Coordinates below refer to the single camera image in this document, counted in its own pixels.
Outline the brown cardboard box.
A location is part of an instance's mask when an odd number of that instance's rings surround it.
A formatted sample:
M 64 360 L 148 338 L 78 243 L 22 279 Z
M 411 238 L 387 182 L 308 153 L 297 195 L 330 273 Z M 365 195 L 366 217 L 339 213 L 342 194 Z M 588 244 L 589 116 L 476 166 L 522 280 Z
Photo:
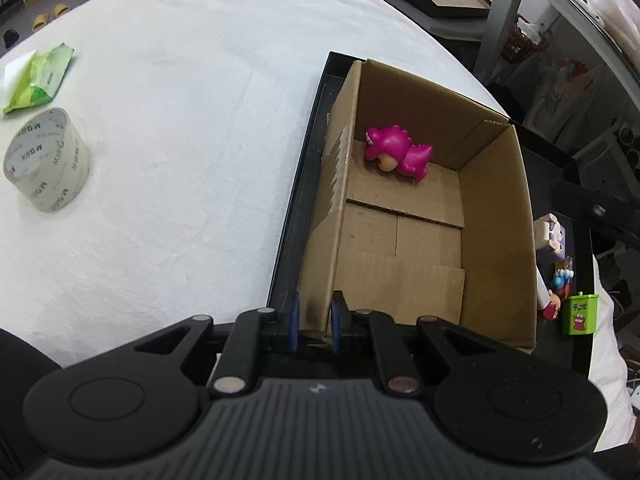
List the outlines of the brown cardboard box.
M 431 144 L 416 182 L 363 156 L 369 128 Z M 435 315 L 504 344 L 536 344 L 533 214 L 509 118 L 373 60 L 352 63 L 326 118 L 314 218 L 297 291 L 300 326 L 324 336 L 340 290 L 401 324 Z

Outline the pink dinosaur figurine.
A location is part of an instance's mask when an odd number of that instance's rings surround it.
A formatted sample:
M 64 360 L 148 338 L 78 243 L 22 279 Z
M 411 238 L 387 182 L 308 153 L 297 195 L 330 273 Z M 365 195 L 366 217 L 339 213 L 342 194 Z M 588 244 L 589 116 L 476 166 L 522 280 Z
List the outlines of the pink dinosaur figurine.
M 377 162 L 379 170 L 397 171 L 416 182 L 428 175 L 428 163 L 433 154 L 431 144 L 415 144 L 408 131 L 398 125 L 369 128 L 364 136 L 363 156 L 368 162 Z

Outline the small red blue figurine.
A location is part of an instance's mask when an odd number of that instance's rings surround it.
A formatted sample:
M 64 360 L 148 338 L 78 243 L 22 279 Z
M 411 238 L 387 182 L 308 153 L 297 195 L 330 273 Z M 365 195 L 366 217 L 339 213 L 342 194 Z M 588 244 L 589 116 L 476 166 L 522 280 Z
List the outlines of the small red blue figurine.
M 560 301 L 567 300 L 567 297 L 570 296 L 574 276 L 574 261 L 572 257 L 567 257 L 555 263 L 550 290 Z

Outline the lavender cube figurine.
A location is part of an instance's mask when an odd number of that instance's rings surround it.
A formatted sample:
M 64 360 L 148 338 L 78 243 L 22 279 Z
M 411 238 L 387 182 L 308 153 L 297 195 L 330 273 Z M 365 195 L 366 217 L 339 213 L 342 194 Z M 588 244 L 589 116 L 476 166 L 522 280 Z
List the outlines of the lavender cube figurine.
M 554 214 L 545 214 L 533 223 L 536 260 L 556 263 L 566 256 L 566 231 Z

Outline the black shallow tray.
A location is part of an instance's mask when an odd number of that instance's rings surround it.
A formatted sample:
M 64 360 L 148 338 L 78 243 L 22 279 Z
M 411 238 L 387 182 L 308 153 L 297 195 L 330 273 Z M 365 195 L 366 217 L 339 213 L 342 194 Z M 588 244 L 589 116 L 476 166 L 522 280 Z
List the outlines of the black shallow tray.
M 269 307 L 282 307 L 286 294 L 296 289 L 320 179 L 326 113 L 329 113 L 352 63 L 356 61 L 354 56 L 330 52 L 324 64 L 288 202 L 267 300 Z M 546 212 L 559 214 L 559 189 L 566 190 L 570 185 L 580 183 L 576 162 L 522 126 L 518 127 L 518 142 L 524 155 L 533 213 L 537 216 Z M 538 335 L 540 339 L 535 356 L 569 367 L 579 374 L 589 374 L 593 336 L 567 336 L 558 322 L 540 322 Z

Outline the white tablecloth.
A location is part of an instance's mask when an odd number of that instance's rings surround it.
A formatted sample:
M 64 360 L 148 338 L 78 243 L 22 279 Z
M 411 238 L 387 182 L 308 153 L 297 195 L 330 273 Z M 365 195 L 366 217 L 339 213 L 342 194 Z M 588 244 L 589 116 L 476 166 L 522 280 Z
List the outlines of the white tablecloth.
M 269 307 L 330 52 L 503 114 L 383 0 L 92 0 L 6 60 L 59 44 L 75 56 L 53 104 L 1 123 L 1 327 L 59 366 L 187 318 L 229 323 Z M 72 202 L 43 212 L 3 161 L 26 122 L 55 107 L 88 148 L 90 172 Z

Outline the clear tape roll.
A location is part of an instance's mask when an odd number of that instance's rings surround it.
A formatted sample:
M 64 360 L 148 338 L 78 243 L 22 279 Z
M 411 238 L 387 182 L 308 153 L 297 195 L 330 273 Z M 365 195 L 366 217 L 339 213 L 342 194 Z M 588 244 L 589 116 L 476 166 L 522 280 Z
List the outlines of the clear tape roll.
M 70 116 L 59 107 L 26 122 L 3 161 L 6 178 L 43 212 L 59 211 L 72 202 L 89 172 L 90 152 Z

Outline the red basket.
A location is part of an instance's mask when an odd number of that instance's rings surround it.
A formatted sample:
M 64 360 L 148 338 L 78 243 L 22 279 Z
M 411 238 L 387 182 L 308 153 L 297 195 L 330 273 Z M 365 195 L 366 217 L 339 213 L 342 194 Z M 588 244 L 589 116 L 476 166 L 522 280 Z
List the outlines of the red basket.
M 520 64 L 548 47 L 549 41 L 539 25 L 518 18 L 506 35 L 501 57 L 509 64 Z

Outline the green wet wipes pack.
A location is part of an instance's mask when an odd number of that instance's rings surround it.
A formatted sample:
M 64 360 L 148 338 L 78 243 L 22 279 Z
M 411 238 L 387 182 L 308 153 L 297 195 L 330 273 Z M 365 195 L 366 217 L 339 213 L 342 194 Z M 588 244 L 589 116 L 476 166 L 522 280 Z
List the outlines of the green wet wipes pack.
M 38 52 L 31 50 L 4 68 L 2 84 L 6 106 L 3 113 L 50 103 L 66 74 L 75 50 L 67 44 Z

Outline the yellow slipper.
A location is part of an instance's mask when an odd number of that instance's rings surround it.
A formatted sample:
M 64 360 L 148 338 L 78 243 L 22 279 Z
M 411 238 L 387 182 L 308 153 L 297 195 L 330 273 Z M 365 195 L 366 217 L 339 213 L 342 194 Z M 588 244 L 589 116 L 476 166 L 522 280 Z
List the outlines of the yellow slipper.
M 66 3 L 58 3 L 52 9 L 52 16 L 54 18 L 59 18 L 60 16 L 66 14 L 67 12 L 70 12 L 70 6 Z
M 39 29 L 42 29 L 44 26 L 48 24 L 49 15 L 47 13 L 41 13 L 37 15 L 32 21 L 32 31 L 36 32 Z

